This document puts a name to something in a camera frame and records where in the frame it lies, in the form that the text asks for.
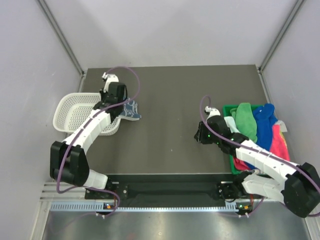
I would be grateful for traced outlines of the blue white patterned towel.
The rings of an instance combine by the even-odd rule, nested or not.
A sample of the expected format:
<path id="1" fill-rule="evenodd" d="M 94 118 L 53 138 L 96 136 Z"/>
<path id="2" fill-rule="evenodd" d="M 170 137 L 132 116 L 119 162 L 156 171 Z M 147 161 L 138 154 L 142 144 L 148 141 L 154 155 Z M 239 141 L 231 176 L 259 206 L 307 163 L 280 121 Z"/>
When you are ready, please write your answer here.
<path id="1" fill-rule="evenodd" d="M 138 121 L 142 118 L 142 116 L 138 113 L 138 103 L 128 98 L 128 102 L 123 105 L 123 111 L 119 115 L 120 119 L 128 120 L 128 121 Z"/>

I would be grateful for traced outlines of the green microfiber towel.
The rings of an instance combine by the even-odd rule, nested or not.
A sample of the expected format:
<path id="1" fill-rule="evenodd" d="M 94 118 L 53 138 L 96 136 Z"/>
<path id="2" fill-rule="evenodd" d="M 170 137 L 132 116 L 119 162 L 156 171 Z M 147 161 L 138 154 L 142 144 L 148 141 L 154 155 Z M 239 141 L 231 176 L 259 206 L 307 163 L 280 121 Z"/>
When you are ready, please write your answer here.
<path id="1" fill-rule="evenodd" d="M 254 143 L 257 142 L 257 123 L 253 115 L 251 104 L 243 102 L 238 107 L 232 108 L 231 116 L 235 121 L 237 129 Z"/>

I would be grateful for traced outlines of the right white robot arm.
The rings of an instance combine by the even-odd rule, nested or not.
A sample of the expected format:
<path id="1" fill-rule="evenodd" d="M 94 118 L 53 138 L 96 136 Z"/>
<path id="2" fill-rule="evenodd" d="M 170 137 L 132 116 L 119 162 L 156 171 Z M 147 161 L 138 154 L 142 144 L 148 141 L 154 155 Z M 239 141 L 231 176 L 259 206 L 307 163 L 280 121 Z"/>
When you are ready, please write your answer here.
<path id="1" fill-rule="evenodd" d="M 220 115 L 200 121 L 194 135 L 201 144 L 216 144 L 223 153 L 236 157 L 258 170 L 240 174 L 234 181 L 233 192 L 239 198 L 260 195 L 285 205 L 301 218 L 315 217 L 313 210 L 320 203 L 320 176 L 310 163 L 286 161 L 259 147 L 239 132 L 231 132 Z"/>

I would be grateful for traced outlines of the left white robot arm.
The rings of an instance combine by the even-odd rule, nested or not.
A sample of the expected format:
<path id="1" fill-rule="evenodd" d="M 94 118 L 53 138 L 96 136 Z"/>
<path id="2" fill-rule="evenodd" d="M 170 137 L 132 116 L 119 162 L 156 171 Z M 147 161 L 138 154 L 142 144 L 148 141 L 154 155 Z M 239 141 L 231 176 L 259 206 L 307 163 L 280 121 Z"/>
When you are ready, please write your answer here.
<path id="1" fill-rule="evenodd" d="M 115 122 L 127 101 L 124 83 L 113 81 L 100 90 L 100 101 L 80 127 L 65 140 L 51 145 L 49 175 L 52 179 L 75 187 L 95 188 L 105 199 L 113 194 L 114 187 L 108 183 L 108 177 L 90 169 L 86 153 L 101 132 Z"/>

